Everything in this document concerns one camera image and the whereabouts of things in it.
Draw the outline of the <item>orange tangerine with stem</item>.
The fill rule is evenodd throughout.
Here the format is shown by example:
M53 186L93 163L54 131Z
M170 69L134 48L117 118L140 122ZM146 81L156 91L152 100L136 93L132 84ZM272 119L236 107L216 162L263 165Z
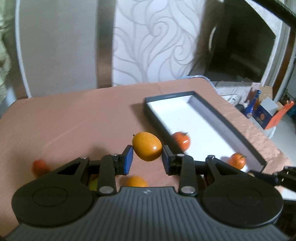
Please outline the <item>orange tangerine with stem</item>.
M185 132L176 132L172 134L174 141L178 144L180 149L184 152L189 149L191 140L188 133Z

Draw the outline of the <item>yellow orange kumquat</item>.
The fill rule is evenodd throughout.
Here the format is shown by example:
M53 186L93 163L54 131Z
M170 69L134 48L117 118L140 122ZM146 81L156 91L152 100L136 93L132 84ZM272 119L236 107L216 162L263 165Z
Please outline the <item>yellow orange kumquat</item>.
M161 141L152 133L139 132L133 136L132 146L137 156L146 161L154 161L162 154Z
M148 183L140 176L130 176L125 182L127 187L147 187Z

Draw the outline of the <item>small red apple fruit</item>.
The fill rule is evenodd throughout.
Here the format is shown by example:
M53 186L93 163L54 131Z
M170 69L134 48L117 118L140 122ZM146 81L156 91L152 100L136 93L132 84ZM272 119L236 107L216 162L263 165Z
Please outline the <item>small red apple fruit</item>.
M32 163L32 173L36 178L42 177L49 172L50 168L44 160L39 159Z

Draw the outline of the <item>large green tomato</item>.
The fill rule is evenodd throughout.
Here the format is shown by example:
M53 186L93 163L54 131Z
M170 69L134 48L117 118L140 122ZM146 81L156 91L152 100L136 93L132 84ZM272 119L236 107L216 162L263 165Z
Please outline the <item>large green tomato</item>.
M91 191L97 191L97 184L98 184L98 178L91 180L89 183L89 189Z

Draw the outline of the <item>black white shallow box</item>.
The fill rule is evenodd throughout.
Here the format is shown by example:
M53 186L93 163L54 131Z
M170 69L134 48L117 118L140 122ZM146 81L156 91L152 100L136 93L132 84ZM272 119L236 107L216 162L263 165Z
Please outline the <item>black white shallow box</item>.
M194 91L146 97L144 112L162 143L174 154L182 150L173 134L182 132L190 139L184 154L196 161L205 161L207 156L214 155L227 162L230 156L240 153L246 158L244 172L262 172L267 165L246 137Z

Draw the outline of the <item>salmon dotted tablecloth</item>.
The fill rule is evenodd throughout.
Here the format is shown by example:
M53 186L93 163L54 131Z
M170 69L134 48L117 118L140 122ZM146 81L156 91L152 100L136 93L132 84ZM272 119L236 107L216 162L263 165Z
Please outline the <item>salmon dotted tablecloth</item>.
M145 97L194 91L227 118L267 161L266 173L291 164L256 126L203 78L93 89L14 102L1 118L1 235L18 225L15 191L32 181L32 163L56 169L77 157L99 160L120 153L141 131L155 133L142 107Z

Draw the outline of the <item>orange blue cardboard box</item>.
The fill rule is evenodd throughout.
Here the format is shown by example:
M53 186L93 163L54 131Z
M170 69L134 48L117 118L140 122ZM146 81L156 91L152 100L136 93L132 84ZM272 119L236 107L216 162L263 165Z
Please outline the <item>orange blue cardboard box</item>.
M253 118L264 129L268 130L277 126L281 118L295 105L294 101L286 101L284 105L279 102L274 102L267 97L255 110Z

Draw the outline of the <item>blue bottle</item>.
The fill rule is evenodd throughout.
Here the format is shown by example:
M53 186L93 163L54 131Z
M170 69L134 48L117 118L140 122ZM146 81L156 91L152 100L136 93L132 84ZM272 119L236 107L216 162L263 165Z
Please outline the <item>blue bottle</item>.
M256 91L256 94L254 96L254 98L252 99L252 101L248 104L248 106L244 109L243 114L247 117L247 118L251 118L253 115L253 109L254 109L254 105L257 101L257 99L259 98L261 94L261 91L258 89Z

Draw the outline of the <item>black television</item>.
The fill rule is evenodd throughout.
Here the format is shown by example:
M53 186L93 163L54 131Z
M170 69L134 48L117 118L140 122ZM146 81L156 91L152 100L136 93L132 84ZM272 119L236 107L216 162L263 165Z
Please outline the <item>black television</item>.
M205 1L190 75L260 82L275 34L249 1Z

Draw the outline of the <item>green fringed cloth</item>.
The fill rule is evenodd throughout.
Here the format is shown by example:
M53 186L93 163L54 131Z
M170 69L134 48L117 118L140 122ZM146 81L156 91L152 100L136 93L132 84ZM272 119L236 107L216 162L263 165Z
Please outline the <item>green fringed cloth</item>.
M4 34L6 33L6 19L4 17L4 3L5 1L1 1L1 42L0 42L0 103L6 99L7 96L7 87L6 87L6 77L11 69L11 58L6 49L6 45L4 43Z

